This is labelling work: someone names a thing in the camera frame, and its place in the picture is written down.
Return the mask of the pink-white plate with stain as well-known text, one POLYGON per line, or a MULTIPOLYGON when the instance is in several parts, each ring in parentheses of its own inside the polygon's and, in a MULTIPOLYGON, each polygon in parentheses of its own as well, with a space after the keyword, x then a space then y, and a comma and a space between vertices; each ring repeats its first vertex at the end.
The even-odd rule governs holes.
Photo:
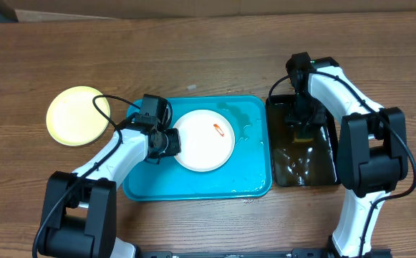
POLYGON ((191 171, 209 172, 231 157, 236 143, 232 125, 212 110, 194 110, 174 124, 179 132, 181 152, 175 157, 191 171))

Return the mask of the yellow-green plate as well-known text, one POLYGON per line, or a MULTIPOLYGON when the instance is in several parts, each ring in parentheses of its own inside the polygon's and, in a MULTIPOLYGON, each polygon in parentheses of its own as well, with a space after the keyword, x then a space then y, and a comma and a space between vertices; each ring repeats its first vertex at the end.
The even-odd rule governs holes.
POLYGON ((47 115, 49 134, 58 143, 80 146, 91 143, 108 126, 110 105, 93 87, 71 87, 54 98, 47 115))

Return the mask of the yellow green sponge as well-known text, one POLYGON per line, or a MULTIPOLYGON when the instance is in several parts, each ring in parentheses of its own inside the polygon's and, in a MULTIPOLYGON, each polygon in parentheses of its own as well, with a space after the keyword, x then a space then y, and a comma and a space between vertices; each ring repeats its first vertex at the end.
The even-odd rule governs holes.
POLYGON ((311 132, 306 131, 294 131, 294 143, 310 143, 314 140, 314 136, 311 132))

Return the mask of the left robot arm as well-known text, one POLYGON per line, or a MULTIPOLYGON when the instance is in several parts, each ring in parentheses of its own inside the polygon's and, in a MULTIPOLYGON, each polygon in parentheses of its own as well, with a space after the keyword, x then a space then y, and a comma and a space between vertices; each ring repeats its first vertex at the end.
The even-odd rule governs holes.
POLYGON ((54 172, 32 256, 135 257, 136 246, 117 238, 117 189, 137 164, 181 152, 172 118, 168 100, 144 95, 136 112, 113 125, 112 139, 94 158, 71 173, 54 172))

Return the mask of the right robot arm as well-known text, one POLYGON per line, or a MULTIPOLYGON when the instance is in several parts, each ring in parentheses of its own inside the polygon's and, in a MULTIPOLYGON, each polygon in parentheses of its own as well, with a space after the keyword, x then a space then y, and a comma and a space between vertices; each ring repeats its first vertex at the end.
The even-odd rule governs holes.
POLYGON ((286 71, 295 97, 285 121, 295 138, 308 139, 329 117, 341 126, 335 171, 345 195, 326 257, 391 257, 373 250, 371 238, 383 203, 398 197, 398 182, 415 166, 404 113, 369 99, 331 57, 293 54, 286 71))

